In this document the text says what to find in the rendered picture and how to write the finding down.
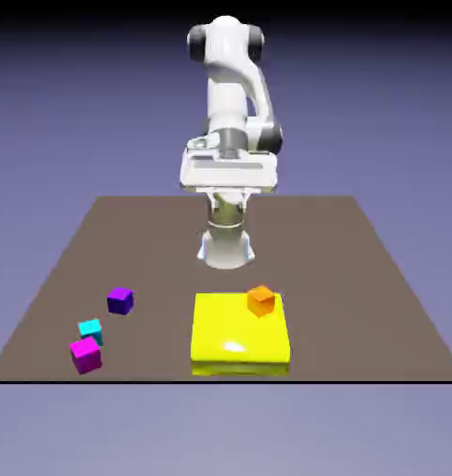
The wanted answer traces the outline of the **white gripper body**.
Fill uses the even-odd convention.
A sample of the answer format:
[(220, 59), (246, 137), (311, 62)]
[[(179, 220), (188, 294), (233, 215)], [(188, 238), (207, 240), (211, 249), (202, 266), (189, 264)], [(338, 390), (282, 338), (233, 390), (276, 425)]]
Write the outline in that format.
[(189, 191), (272, 191), (278, 182), (277, 157), (272, 153), (239, 151), (238, 159), (219, 157), (218, 149), (185, 149), (180, 185)]

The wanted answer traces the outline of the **small magenta cube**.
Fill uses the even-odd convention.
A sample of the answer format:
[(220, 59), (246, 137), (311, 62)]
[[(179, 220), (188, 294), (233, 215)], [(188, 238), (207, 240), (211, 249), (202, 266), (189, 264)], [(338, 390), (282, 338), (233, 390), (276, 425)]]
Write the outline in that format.
[(85, 337), (70, 344), (73, 364), (80, 375), (102, 366), (100, 346), (93, 337)]

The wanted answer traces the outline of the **small orange cube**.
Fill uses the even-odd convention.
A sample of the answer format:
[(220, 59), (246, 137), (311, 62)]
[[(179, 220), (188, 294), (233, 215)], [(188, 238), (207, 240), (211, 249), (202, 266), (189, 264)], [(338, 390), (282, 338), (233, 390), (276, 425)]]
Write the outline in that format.
[(274, 311), (275, 293), (265, 285), (249, 289), (246, 293), (247, 308), (257, 317), (263, 317)]

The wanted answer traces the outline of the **small cyan cube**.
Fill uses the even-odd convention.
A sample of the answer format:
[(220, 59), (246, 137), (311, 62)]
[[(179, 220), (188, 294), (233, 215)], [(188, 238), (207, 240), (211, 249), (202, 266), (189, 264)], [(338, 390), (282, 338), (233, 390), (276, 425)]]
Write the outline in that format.
[(79, 322), (78, 332), (80, 338), (93, 337), (99, 346), (103, 345), (102, 328), (98, 318)]

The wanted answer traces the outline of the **large yellow box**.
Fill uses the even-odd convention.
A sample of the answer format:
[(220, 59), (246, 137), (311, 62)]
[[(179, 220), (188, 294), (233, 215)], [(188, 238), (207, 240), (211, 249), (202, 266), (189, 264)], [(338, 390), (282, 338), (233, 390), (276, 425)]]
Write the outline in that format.
[(285, 376), (291, 357), (284, 304), (257, 317), (246, 293), (198, 293), (193, 307), (192, 374)]

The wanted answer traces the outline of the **small purple cube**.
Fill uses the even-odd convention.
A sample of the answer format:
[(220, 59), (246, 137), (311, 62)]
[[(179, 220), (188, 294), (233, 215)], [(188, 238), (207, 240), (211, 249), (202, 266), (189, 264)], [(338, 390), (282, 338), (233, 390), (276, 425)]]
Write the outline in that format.
[(107, 296), (108, 312), (128, 315), (134, 304), (133, 291), (129, 288), (115, 287)]

